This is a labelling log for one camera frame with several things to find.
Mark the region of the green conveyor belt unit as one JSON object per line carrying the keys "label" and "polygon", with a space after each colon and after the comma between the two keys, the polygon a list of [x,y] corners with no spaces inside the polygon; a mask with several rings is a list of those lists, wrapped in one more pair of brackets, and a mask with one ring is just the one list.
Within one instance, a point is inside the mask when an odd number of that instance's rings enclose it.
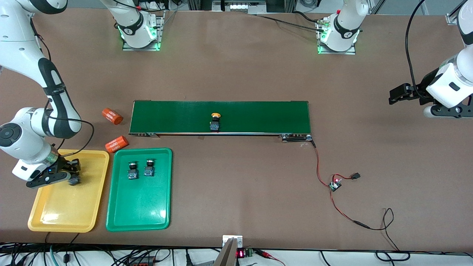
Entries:
{"label": "green conveyor belt unit", "polygon": [[[219,113],[220,131],[211,132]],[[276,136],[284,143],[313,140],[307,101],[151,101],[132,107],[129,135]]]}

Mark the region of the red clip lead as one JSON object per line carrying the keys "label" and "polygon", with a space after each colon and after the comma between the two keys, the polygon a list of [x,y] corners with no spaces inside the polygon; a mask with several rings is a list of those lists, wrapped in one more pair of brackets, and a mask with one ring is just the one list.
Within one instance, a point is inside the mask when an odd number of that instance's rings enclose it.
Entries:
{"label": "red clip lead", "polygon": [[265,259],[274,260],[274,261],[277,261],[277,262],[281,263],[282,266],[286,266],[286,264],[283,261],[275,258],[274,256],[272,256],[271,254],[269,254],[265,251],[262,251],[261,249],[253,249],[253,251],[255,252],[255,254],[257,254],[257,255],[265,258]]}

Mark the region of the orange cylinder printed 4680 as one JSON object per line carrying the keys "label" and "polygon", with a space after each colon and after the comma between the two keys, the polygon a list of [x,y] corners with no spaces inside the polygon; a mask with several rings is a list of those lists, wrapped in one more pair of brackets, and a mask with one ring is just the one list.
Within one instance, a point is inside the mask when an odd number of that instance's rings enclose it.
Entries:
{"label": "orange cylinder printed 4680", "polygon": [[123,121],[123,116],[110,108],[105,108],[102,111],[102,116],[114,125],[119,125]]}
{"label": "orange cylinder printed 4680", "polygon": [[108,153],[116,153],[118,150],[128,146],[128,140],[122,135],[105,144],[105,149]]}

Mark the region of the yellow plastic tray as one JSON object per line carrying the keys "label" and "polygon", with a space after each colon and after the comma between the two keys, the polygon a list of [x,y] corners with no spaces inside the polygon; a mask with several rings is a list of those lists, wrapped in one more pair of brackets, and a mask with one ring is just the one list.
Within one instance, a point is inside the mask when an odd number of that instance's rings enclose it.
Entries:
{"label": "yellow plastic tray", "polygon": [[73,159],[81,164],[81,181],[74,186],[62,181],[39,188],[28,219],[31,231],[85,233],[95,226],[109,154],[82,150],[66,157]]}

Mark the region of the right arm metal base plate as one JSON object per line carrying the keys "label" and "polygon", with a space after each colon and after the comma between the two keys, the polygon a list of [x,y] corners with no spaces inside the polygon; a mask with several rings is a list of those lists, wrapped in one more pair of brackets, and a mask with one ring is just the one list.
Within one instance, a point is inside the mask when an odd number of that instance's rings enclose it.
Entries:
{"label": "right arm metal base plate", "polygon": [[164,21],[167,12],[162,14],[140,12],[143,16],[142,25],[135,31],[134,35],[127,35],[127,30],[120,31],[123,51],[159,51],[164,30]]}

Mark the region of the aluminium frame rack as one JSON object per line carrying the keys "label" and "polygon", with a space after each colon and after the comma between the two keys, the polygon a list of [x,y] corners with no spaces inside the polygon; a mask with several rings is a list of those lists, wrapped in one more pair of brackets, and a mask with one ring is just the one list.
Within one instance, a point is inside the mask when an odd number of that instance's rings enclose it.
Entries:
{"label": "aluminium frame rack", "polygon": [[182,0],[192,11],[241,12],[247,14],[292,13],[299,0]]}

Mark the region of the green plastic tray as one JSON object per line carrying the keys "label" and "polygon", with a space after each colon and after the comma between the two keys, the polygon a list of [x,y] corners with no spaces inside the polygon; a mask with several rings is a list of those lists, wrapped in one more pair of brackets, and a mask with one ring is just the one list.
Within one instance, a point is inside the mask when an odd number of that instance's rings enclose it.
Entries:
{"label": "green plastic tray", "polygon": [[[148,158],[155,175],[144,176]],[[115,153],[111,173],[108,231],[163,230],[170,224],[173,152],[170,148],[123,149]],[[137,161],[139,178],[129,180],[128,163]]]}

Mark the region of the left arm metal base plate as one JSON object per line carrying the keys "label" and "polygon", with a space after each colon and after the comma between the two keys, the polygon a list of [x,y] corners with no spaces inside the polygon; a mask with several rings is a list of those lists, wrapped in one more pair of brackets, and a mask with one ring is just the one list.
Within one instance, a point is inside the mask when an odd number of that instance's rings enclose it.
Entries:
{"label": "left arm metal base plate", "polygon": [[331,14],[316,23],[318,54],[356,54],[355,42],[360,29],[348,30],[336,23],[337,14]]}

